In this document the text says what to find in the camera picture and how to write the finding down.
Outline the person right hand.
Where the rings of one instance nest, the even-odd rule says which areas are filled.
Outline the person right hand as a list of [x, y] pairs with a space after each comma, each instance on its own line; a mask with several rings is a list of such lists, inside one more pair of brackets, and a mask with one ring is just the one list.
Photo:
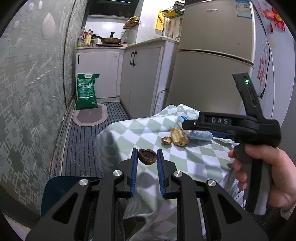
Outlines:
[[249, 156], [262, 159], [271, 165], [274, 185], [269, 192], [269, 205], [281, 208], [283, 212], [289, 211], [295, 205], [296, 180], [295, 165], [292, 160], [280, 148], [266, 145], [246, 145], [245, 151]]

